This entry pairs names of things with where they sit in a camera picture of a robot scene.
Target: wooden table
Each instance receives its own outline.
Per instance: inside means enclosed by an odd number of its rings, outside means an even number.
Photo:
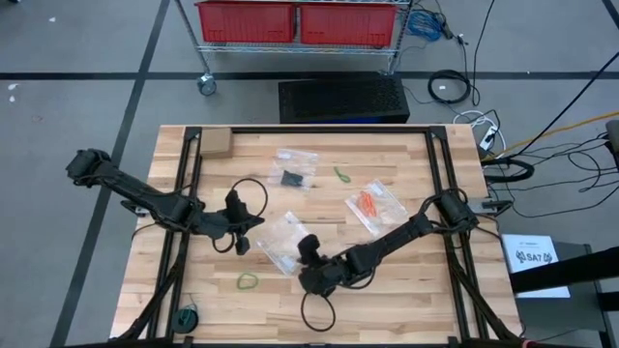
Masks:
[[[486,196],[470,127],[446,127],[459,187],[470,197]],[[148,176],[148,183],[157,189],[173,189],[183,132],[182,126],[160,129]],[[422,135],[235,134],[233,159],[206,159],[202,163],[198,196],[206,202],[206,210],[223,208],[223,198],[230,186],[241,178],[249,176],[266,183],[278,148],[318,153],[317,175],[313,188],[305,194],[269,186],[269,205],[263,215],[267,222],[252,229],[248,234],[250,239],[290,210],[318,236],[322,244],[319,251],[333,255],[369,240],[365,226],[344,204],[346,197],[359,192],[369,181],[379,179],[411,215],[421,201],[434,194]],[[350,176],[352,182],[341,182],[334,166]],[[192,169],[188,168],[186,183],[191,173]],[[264,198],[257,185],[243,183],[237,190],[250,212],[260,209]],[[141,218],[138,227],[151,222],[149,218]],[[496,230],[490,220],[482,220],[480,226]],[[163,235],[163,230],[153,226],[133,240],[112,336],[129,327],[153,294]],[[221,241],[222,246],[227,238]],[[304,291],[298,279],[286,277],[251,243],[251,250],[245,256],[237,256],[234,251],[219,254],[207,237],[191,236],[181,307],[191,302],[198,307],[200,321],[192,333],[195,342],[443,343],[447,336],[458,336],[445,247],[440,236],[426,236],[385,258],[368,288],[362,291],[339,288],[330,297],[338,321],[327,333],[315,333],[301,320]],[[483,295],[508,328],[519,334],[521,327],[499,242],[473,231],[471,248]],[[258,276],[256,288],[237,289],[237,278],[243,272]],[[470,330],[475,335],[473,310],[462,291]],[[159,336],[163,335],[168,306],[169,294],[162,306]],[[320,298],[309,297],[306,311],[316,327],[327,326],[331,321],[331,311]],[[181,339],[180,335],[175,336],[175,340]]]

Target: ziploc bag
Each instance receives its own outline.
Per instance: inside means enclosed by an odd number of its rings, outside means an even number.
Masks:
[[[317,164],[318,154],[278,149],[269,174],[269,183],[308,190],[316,175]]]
[[[269,230],[264,230],[256,243],[285,275],[292,276],[299,268],[297,260],[301,257],[297,245],[308,234],[306,226],[288,211]]]
[[[348,197],[346,205],[374,238],[408,221],[406,209],[378,180]]]

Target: red bin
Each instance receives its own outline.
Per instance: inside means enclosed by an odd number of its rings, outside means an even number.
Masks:
[[[382,4],[301,5],[301,42],[391,45],[396,9]]]
[[[211,43],[291,43],[292,4],[207,1],[195,4],[202,36]]]

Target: green rubber band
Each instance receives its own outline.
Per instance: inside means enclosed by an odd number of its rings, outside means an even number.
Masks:
[[[343,183],[350,183],[350,177],[348,175],[340,173],[337,167],[333,167],[333,169],[336,171],[336,174],[338,174],[339,179]]]
[[[244,276],[248,276],[248,277],[252,278],[254,280],[254,282],[251,285],[241,285],[241,281],[243,280]],[[236,279],[236,288],[239,289],[239,290],[250,290],[250,289],[253,289],[254,287],[258,286],[258,282],[259,282],[259,280],[258,280],[258,277],[256,275],[253,275],[253,274],[247,273],[247,272],[243,272]]]

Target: cardboard box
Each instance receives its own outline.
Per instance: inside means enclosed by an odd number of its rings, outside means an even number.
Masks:
[[[216,128],[202,130],[200,154],[205,159],[229,159],[232,157],[232,130]]]

